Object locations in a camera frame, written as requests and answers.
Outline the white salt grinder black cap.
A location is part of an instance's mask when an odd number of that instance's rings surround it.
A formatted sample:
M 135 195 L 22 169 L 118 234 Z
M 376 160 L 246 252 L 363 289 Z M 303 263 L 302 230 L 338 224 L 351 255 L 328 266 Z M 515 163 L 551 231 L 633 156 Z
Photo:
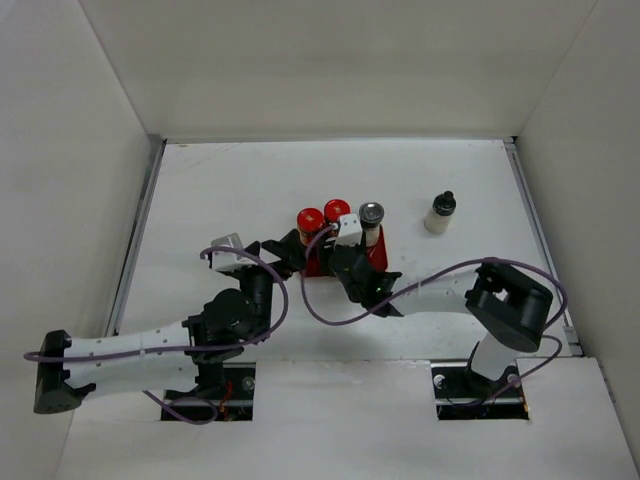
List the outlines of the white salt grinder black cap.
M 456 207 L 457 202 L 452 191 L 447 190 L 437 195 L 424 219 L 425 229 L 434 235 L 443 234 L 449 226 Z

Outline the red lid chili sauce jar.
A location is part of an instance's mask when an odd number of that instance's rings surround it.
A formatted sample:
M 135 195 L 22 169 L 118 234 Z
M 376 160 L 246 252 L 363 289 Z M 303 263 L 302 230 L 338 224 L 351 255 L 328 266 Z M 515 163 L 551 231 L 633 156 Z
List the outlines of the red lid chili sauce jar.
M 296 224 L 300 242 L 308 246 L 315 236 L 325 228 L 325 217 L 321 210 L 307 207 L 297 214 Z

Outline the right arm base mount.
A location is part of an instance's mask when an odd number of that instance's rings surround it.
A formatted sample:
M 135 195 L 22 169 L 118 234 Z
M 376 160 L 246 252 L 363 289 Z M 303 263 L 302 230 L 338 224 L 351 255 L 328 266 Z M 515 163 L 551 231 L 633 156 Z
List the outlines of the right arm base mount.
M 493 381 L 476 375 L 466 366 L 434 366 L 431 375 L 438 419 L 528 420 L 529 414 L 520 386 L 510 387 L 492 397 L 518 373 L 517 367 L 510 365 L 499 380 Z

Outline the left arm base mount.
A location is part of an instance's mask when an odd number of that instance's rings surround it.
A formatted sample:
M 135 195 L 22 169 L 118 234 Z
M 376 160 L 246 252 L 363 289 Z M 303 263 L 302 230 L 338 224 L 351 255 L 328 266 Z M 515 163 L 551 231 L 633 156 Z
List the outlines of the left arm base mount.
M 256 390 L 255 363 L 210 366 L 217 375 L 213 384 L 188 392 L 166 390 L 163 402 L 189 422 L 251 421 Z

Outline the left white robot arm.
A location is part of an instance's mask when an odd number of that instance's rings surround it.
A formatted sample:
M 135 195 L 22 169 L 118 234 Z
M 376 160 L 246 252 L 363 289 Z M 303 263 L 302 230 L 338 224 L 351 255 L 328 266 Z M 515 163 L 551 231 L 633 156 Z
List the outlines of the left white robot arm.
M 137 390 L 177 390 L 214 398 L 224 387 L 224 364 L 246 346 L 266 340 L 274 324 L 273 288 L 283 286 L 279 262 L 260 259 L 261 246 L 228 245 L 202 252 L 213 270 L 237 280 L 204 304 L 201 312 L 170 325 L 103 338 L 48 332 L 38 351 L 33 410 L 51 415 L 85 400 Z

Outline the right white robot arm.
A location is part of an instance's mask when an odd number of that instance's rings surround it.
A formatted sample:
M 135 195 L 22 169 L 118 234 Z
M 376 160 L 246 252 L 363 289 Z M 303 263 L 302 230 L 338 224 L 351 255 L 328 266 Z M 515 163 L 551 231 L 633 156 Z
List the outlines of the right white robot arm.
M 466 261 L 400 285 L 401 273 L 377 270 L 362 244 L 325 241 L 323 234 L 302 243 L 297 231 L 291 231 L 262 246 L 289 273 L 307 275 L 316 257 L 321 272 L 337 279 L 347 298 L 369 315 L 473 316 L 486 334 L 474 346 L 463 380 L 479 396 L 499 385 L 519 354 L 538 351 L 553 303 L 552 292 L 529 277 L 527 265 L 504 259 Z

